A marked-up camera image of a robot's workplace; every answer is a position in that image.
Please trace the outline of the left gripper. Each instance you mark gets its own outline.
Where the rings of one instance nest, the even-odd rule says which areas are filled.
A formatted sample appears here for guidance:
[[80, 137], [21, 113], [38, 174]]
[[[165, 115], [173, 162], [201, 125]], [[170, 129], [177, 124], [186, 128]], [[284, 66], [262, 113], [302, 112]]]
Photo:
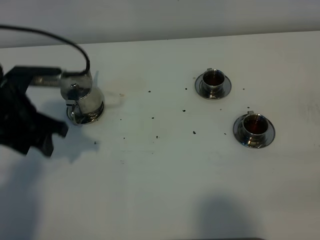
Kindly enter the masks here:
[[0, 144], [23, 155], [31, 147], [51, 157], [54, 145], [52, 134], [65, 138], [69, 127], [38, 112], [26, 95], [35, 76], [57, 76], [56, 67], [15, 66], [0, 74]]

